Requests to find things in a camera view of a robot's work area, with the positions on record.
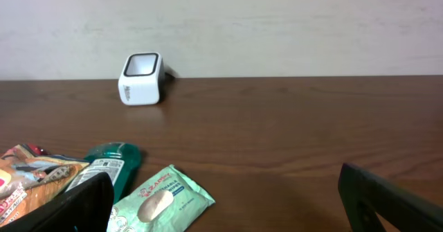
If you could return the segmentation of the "red brown snack bar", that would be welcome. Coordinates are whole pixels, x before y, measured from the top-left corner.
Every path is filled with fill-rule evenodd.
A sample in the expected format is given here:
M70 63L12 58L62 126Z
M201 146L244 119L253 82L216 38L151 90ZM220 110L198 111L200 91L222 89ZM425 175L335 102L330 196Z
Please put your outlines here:
M28 143L26 144L26 147L29 148L29 150L33 151L36 155L39 156L48 155L48 152L44 148L39 147L38 145Z

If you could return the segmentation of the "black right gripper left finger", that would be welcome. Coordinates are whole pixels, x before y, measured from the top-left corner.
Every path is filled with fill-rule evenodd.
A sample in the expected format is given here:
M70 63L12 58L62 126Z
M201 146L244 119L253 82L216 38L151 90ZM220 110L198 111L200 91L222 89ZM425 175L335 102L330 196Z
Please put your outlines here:
M106 231L114 187L101 172L3 227L3 232Z

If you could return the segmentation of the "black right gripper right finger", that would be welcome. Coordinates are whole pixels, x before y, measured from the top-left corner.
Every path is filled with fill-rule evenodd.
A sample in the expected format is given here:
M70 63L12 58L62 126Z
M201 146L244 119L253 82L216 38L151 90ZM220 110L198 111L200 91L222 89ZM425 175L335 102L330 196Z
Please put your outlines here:
M385 231L379 216L399 231L442 231L442 207L354 164L342 165L338 192L353 231Z

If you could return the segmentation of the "yellow snack bag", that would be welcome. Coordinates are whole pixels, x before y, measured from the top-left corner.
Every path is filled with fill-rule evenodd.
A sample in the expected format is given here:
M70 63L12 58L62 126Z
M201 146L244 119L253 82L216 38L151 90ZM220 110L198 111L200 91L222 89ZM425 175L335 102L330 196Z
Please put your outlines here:
M63 155L38 155L25 144L1 155L1 226L50 202L89 165Z

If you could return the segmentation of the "teal mouthwash bottle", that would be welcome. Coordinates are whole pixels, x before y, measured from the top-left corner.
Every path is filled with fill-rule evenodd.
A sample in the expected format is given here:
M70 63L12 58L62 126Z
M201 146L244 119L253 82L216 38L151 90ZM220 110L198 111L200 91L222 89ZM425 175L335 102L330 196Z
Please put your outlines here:
M91 148L84 160L88 161L89 165L72 180L66 191L79 186L98 173L105 172L114 187L114 203L117 203L141 165L141 153L136 145L110 142Z

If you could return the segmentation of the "light green wipes packet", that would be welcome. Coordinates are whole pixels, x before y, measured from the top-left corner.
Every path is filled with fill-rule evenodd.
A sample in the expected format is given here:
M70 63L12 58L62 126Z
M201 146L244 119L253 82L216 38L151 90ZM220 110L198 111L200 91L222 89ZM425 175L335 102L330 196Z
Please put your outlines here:
M185 231L214 203L197 182L169 165L113 205L107 231Z

